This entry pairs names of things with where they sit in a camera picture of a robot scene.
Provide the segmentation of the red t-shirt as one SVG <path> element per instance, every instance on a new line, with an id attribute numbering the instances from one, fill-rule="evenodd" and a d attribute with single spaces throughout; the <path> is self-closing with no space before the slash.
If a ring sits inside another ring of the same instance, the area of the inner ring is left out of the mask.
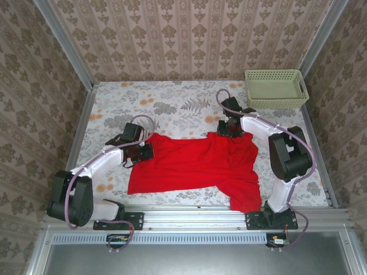
<path id="1" fill-rule="evenodd" d="M 259 211 L 259 177 L 253 166 L 258 147 L 245 133 L 231 139 L 207 133 L 203 139 L 171 139 L 158 133 L 148 140 L 154 157 L 136 164 L 127 193 L 159 193 L 216 186 L 230 199 L 231 210 Z"/>

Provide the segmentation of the floral table cover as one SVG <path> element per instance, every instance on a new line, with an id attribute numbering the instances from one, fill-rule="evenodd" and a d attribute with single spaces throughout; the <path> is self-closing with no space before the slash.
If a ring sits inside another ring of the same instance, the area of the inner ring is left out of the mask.
<path id="1" fill-rule="evenodd" d="M 224 119 L 218 102 L 227 96 L 247 107 L 243 81 L 102 82 L 76 166 L 96 155 L 130 121 L 173 139 L 204 138 Z M 229 205 L 216 187 L 128 195 L 129 178 L 129 169 L 116 167 L 98 182 L 94 194 L 126 205 Z"/>

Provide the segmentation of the pale green plastic basket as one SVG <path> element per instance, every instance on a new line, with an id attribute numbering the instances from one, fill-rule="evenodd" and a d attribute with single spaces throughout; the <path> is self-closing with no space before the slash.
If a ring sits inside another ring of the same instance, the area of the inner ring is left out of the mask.
<path id="1" fill-rule="evenodd" d="M 248 69 L 244 76 L 247 103 L 253 109 L 299 109 L 309 100 L 297 69 Z"/>

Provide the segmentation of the small electronics board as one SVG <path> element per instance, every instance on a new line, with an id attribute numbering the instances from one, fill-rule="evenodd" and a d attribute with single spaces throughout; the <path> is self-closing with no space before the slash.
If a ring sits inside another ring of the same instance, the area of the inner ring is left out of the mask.
<path id="1" fill-rule="evenodd" d="M 290 244 L 290 239 L 286 233 L 281 234 L 266 234 L 267 243 L 269 248 L 283 248 Z"/>
<path id="2" fill-rule="evenodd" d="M 110 250 L 121 250 L 129 239 L 129 234 L 107 234 L 106 245 Z"/>

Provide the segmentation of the grey metal sheet panel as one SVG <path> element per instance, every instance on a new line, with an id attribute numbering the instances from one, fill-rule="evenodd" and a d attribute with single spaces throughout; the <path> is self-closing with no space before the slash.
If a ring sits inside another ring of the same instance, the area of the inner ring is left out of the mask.
<path id="1" fill-rule="evenodd" d="M 347 232 L 307 233 L 284 250 L 265 245 L 54 245 L 42 234 L 26 275 L 367 275 L 367 261 Z"/>

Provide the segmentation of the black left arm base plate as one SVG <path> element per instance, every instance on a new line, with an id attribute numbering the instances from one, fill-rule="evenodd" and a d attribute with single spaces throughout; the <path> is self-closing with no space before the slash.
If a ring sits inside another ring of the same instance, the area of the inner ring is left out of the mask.
<path id="1" fill-rule="evenodd" d="M 135 230 L 142 230 L 144 223 L 144 213 L 143 212 L 125 212 L 120 213 L 116 216 L 114 221 L 126 221 L 134 226 Z M 93 223 L 94 230 L 107 230 L 107 231 L 117 231 L 117 230 L 128 230 L 129 225 L 125 223 L 111 223 L 111 222 L 97 222 Z"/>

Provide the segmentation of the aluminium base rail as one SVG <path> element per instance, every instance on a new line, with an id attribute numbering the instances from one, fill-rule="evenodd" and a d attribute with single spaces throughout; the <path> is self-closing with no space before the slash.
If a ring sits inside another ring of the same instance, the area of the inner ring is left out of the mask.
<path id="1" fill-rule="evenodd" d="M 351 231 L 353 222 L 346 209 L 332 207 L 296 207 L 297 232 L 309 220 L 308 232 Z M 143 212 L 143 232 L 236 232 L 247 230 L 244 213 L 232 211 L 228 206 L 148 206 L 127 205 L 128 212 Z"/>

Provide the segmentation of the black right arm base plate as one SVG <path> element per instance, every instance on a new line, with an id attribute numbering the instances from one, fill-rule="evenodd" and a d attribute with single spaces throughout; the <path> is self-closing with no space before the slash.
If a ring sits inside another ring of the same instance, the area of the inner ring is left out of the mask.
<path id="1" fill-rule="evenodd" d="M 248 230 L 283 230 L 285 228 L 298 229 L 298 221 L 293 211 L 281 213 L 266 211 L 246 213 L 246 227 Z"/>

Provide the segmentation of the aluminium frame post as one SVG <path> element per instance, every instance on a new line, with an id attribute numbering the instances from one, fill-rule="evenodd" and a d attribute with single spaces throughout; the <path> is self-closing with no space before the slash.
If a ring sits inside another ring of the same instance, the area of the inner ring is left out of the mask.
<path id="1" fill-rule="evenodd" d="M 314 39 L 312 40 L 300 63 L 299 70 L 301 71 L 303 77 L 307 76 L 313 63 L 315 63 L 317 56 L 319 55 L 331 31 L 334 29 L 335 24 L 347 6 L 348 1 L 349 0 L 332 0 L 328 11 L 326 12 L 323 21 L 321 22 L 314 36 Z"/>
<path id="2" fill-rule="evenodd" d="M 93 89 L 94 81 L 90 72 L 87 70 L 81 55 L 77 52 L 76 47 L 73 44 L 70 35 L 67 33 L 61 20 L 57 16 L 54 8 L 52 7 L 49 0 L 34 0 L 34 3 L 38 7 L 42 16 L 49 25 L 53 35 L 59 42 L 61 48 L 66 54 L 67 59 L 72 64 L 75 72 L 77 73 L 80 81 L 83 83 L 87 92 Z"/>

